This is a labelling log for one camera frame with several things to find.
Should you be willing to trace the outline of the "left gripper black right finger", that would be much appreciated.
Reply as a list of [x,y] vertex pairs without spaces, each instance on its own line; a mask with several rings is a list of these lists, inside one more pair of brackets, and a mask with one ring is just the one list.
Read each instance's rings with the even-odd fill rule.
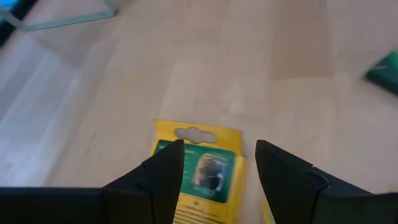
[[256,142],[255,158],[276,223],[311,223],[321,195],[343,198],[371,195],[265,140]]

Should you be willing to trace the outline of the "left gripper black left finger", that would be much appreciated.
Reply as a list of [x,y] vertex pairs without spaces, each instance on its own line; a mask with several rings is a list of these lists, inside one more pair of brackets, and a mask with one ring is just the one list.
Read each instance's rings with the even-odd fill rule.
[[104,186],[110,223],[172,223],[184,168],[184,142],[176,140]]

